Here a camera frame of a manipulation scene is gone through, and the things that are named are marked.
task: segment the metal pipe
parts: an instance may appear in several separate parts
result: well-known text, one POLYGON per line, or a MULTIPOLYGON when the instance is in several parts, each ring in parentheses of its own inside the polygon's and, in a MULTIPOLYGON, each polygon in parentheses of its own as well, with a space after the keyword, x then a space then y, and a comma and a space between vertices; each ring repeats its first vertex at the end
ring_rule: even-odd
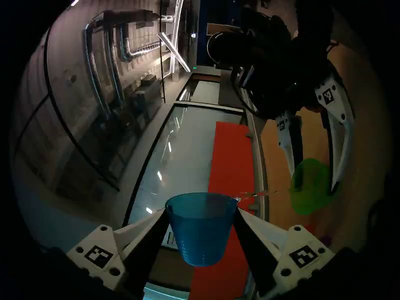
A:
POLYGON ((117 102, 121 106, 125 103, 126 100, 124 90, 122 89, 120 77, 118 75, 116 53, 114 48, 114 28, 112 26, 104 28, 103 34, 105 60, 107 61, 108 72, 111 76, 111 83, 115 90, 117 102))
POLYGON ((173 23, 174 16, 173 15, 161 15, 161 20, 158 18, 158 21, 162 21, 164 23, 173 23))
MULTIPOLYGON (((165 19, 166 22, 171 21, 171 16, 161 16, 161 19, 165 19)), ((130 22, 153 22, 155 20, 159 20, 160 16, 156 13, 153 13, 150 10, 137 10, 137 11, 122 11, 122 12, 113 12, 110 10, 103 11, 96 17, 94 17, 85 27, 83 31, 83 46, 84 46, 84 54, 85 60, 87 64, 87 70, 89 74, 89 81, 91 82, 94 96, 96 101, 101 109, 106 120, 111 117, 111 110, 109 105, 107 104, 106 98, 103 94, 102 85, 100 83, 99 74, 96 68, 95 56, 93 54, 93 45, 92 45, 92 34, 94 30, 104 31, 104 47, 105 47, 105 57, 107 60, 108 71, 111 75, 112 85, 115 89, 117 95, 117 101, 120 105, 125 103, 125 95, 122 89, 121 81, 118 76, 118 69, 116 64, 116 55, 114 48, 114 27, 117 26, 120 30, 118 31, 120 34, 126 35, 126 41, 122 38, 119 38, 119 47, 121 51, 120 58, 122 61, 130 62, 133 58, 142 56, 144 54, 149 53, 155 49, 160 47, 158 42, 151 43, 146 45, 145 47, 137 49, 135 52, 131 52, 129 49, 129 40, 128 40, 128 25, 130 22)))
POLYGON ((84 54, 89 74, 89 81, 92 85, 95 99, 105 119, 108 120, 111 116, 111 110, 103 94, 99 73, 97 72, 96 68, 95 56, 93 54, 92 34, 96 25, 97 20, 93 19, 86 25, 83 31, 84 54))
POLYGON ((119 50, 118 55, 119 59, 123 62, 130 63, 133 59, 141 57, 151 51, 154 51, 160 48, 160 42, 155 41, 149 43, 143 47, 140 47, 133 52, 131 51, 131 47, 129 46, 129 26, 128 24, 121 24, 117 27, 117 35, 119 39, 119 50))

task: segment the black cable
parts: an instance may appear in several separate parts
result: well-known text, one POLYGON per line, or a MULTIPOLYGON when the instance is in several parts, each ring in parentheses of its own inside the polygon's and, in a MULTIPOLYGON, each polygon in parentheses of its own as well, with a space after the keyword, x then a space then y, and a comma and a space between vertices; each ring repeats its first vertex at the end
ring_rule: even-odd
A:
MULTIPOLYGON (((159 0, 159 32, 162 30, 161 25, 161 13, 162 13, 162 0, 159 0)), ((159 38, 159 59, 161 60, 161 83, 162 83, 162 93, 164 95, 164 103, 166 102, 166 88, 164 87, 164 70, 163 70, 163 52, 161 50, 161 39, 159 38)))
POLYGON ((30 114, 28 120, 26 121, 23 129, 21 130, 21 133, 19 134, 18 138, 16 139, 16 144, 15 144, 15 149, 14 149, 14 157, 13 157, 14 161, 16 159, 18 149, 20 148, 22 137, 24 136, 25 132, 27 131, 29 124, 31 123, 31 121, 33 120, 36 113, 39 111, 39 109, 42 107, 42 105, 46 102, 46 100, 48 98, 49 98, 49 93, 47 93, 46 96, 43 97, 43 99, 39 102, 39 104, 36 106, 36 108, 32 111, 32 113, 30 114))
POLYGON ((100 169, 95 165, 95 163, 91 160, 91 158, 85 153, 85 151, 82 149, 81 145, 77 142, 75 139, 74 135, 70 131, 70 129, 67 126, 67 123, 64 121, 63 116, 61 115, 61 112, 57 106, 56 99, 54 98, 53 94, 53 89, 50 84, 50 78, 49 78, 49 69, 48 69, 48 64, 47 64, 47 51, 48 51, 48 45, 49 45, 49 37, 50 37, 50 32, 52 30, 53 26, 50 26, 50 28, 47 31, 47 36, 46 40, 44 42, 44 52, 43 52, 43 68, 44 68, 44 79, 46 82, 46 87, 48 91, 48 96, 50 98, 51 104, 54 108, 55 114, 58 117, 59 122, 61 123, 62 128, 68 135, 69 139, 73 143, 73 145, 76 147, 76 149, 79 151, 79 153, 83 156, 84 160, 93 168, 96 170, 96 172, 104 179, 105 182, 107 182, 111 187, 113 187, 117 192, 120 191, 120 189, 112 183, 101 171, 100 169))

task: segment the green object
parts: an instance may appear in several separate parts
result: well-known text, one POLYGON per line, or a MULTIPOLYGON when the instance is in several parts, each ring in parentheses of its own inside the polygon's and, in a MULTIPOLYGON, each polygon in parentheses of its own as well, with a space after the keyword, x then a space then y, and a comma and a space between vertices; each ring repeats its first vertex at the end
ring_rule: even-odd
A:
POLYGON ((309 215, 331 203, 337 196, 330 193, 330 170, 322 162, 304 159, 294 171, 290 182, 290 202, 299 215, 309 215))

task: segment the wooden surface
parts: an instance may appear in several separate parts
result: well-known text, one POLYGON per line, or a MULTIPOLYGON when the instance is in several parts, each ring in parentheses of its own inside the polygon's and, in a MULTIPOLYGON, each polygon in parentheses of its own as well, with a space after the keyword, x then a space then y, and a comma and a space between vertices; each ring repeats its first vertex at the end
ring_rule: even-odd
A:
MULTIPOLYGON (((359 250, 366 239, 368 211, 383 196, 384 179, 392 164, 392 133, 385 96, 371 65, 343 45, 334 47, 329 60, 336 67, 355 114, 352 151, 337 198, 308 216, 298 215, 290 204, 290 174, 284 152, 278 147, 276 123, 269 120, 262 133, 269 197, 269 221, 284 229, 295 224, 309 228, 318 238, 332 238, 331 249, 359 250)), ((328 138, 319 113, 303 108, 304 158, 329 165, 328 138)))

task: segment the fluorescent light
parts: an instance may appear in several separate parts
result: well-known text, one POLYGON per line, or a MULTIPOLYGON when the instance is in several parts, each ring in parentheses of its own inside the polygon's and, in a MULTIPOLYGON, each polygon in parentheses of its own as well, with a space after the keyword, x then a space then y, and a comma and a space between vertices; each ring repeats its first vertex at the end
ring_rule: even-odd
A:
POLYGON ((182 95, 180 95, 179 97, 179 101, 182 101, 182 99, 184 98, 184 95, 186 94, 186 88, 184 89, 184 91, 182 92, 182 95))
POLYGON ((165 43, 165 45, 168 47, 168 49, 171 51, 171 61, 172 61, 172 57, 173 57, 172 54, 174 54, 176 56, 176 58, 178 59, 178 62, 180 62, 180 64, 184 68, 184 70, 186 72, 190 73, 191 69, 188 67, 188 65, 186 64, 186 62, 184 61, 182 56, 179 54, 177 48, 175 48, 175 46, 172 44, 172 42, 170 41, 168 36, 164 32, 160 32, 157 35, 165 43))
MULTIPOLYGON (((173 17, 173 28, 172 28, 172 44, 174 47, 178 47, 178 30, 179 22, 181 20, 181 12, 184 0, 177 0, 175 6, 175 15, 173 17)), ((169 60, 169 72, 175 73, 175 53, 171 53, 171 59, 169 60)))

